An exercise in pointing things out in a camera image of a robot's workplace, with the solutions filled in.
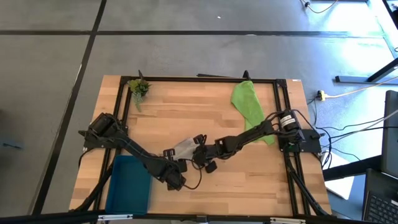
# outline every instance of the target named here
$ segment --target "concrete floor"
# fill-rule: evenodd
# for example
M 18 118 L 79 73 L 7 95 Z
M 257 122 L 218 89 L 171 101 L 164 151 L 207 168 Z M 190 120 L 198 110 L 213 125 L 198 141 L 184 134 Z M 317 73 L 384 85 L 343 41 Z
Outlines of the concrete floor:
M 100 0 L 40 4 L 2 0 L 0 29 L 90 30 L 99 4 Z M 312 6 L 322 9 L 328 4 L 314 2 Z M 113 0 L 106 5 L 99 29 L 381 32 L 365 3 L 339 2 L 324 14 L 314 14 L 304 11 L 299 0 L 272 4 L 261 0 Z M 24 145 L 22 150 L 0 148 L 0 217 L 29 212 L 87 40 L 87 36 L 0 35 L 0 137 Z M 311 99 L 317 90 L 337 95 L 360 88 L 332 79 L 368 76 L 391 60 L 382 37 L 97 36 L 44 212 L 68 209 L 83 145 L 77 131 L 90 122 L 103 75 L 137 75 L 140 69 L 147 76 L 240 77 L 249 70 L 256 78 L 301 79 Z M 398 91 L 398 87 L 380 86 L 319 103 L 317 124 L 342 127 L 379 118 L 390 89 Z M 357 134 L 333 147 L 362 159 L 375 156 L 381 152 L 381 131 Z

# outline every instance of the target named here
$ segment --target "blue tray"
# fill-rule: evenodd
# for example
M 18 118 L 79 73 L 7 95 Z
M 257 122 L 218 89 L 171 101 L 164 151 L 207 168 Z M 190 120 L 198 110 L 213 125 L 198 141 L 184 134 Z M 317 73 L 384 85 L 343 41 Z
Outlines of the blue tray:
M 117 156 L 105 211 L 144 215 L 148 211 L 152 176 L 134 156 Z

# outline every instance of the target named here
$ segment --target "wooden tabletop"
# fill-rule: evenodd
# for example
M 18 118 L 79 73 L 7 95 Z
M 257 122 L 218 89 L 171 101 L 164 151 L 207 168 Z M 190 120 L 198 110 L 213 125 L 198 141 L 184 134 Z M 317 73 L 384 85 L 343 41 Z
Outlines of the wooden tabletop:
M 112 113 L 120 76 L 106 75 L 99 91 L 93 119 L 100 113 Z M 127 125 L 129 137 L 155 154 L 175 146 L 186 138 L 207 134 L 207 143 L 237 135 L 244 131 L 244 119 L 231 104 L 235 83 L 209 82 L 151 82 L 152 86 L 138 112 L 130 104 Z M 287 80 L 291 107 L 308 117 L 308 109 L 300 80 Z M 272 85 L 254 84 L 264 114 L 275 111 Z M 126 92 L 122 98 L 119 117 L 123 111 Z M 303 128 L 309 128 L 299 118 Z M 81 161 L 70 209 L 79 206 L 93 190 L 100 176 L 104 149 L 94 149 Z M 311 154 L 301 154 L 305 183 L 316 201 L 331 212 L 319 161 Z M 217 170 L 203 173 L 196 190 L 183 188 L 168 191 L 166 184 L 152 181 L 149 213 L 207 214 L 207 215 L 292 215 L 286 169 L 277 141 L 268 146 L 252 142 L 232 158 L 217 159 Z M 183 173 L 187 185 L 195 186 L 199 173 L 192 166 Z M 103 190 L 104 208 L 108 185 Z M 296 186 L 298 208 L 302 200 Z

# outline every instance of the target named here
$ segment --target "green towel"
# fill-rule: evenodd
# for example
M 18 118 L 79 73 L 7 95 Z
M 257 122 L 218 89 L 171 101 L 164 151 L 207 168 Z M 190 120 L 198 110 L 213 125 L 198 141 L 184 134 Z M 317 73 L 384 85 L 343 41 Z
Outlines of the green towel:
M 244 81 L 237 84 L 232 92 L 231 102 L 244 116 L 245 130 L 251 129 L 260 124 L 261 121 L 264 121 L 264 112 L 254 91 L 252 81 Z M 275 142 L 273 136 L 264 136 L 259 140 L 264 140 L 268 145 Z

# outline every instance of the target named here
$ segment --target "small plant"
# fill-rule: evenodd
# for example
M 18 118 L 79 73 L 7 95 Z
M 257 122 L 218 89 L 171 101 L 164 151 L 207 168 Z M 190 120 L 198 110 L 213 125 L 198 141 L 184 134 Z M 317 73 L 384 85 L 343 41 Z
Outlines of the small plant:
M 130 90 L 132 91 L 132 99 L 139 112 L 141 112 L 140 103 L 144 101 L 143 97 L 149 91 L 150 84 L 143 78 L 129 81 Z

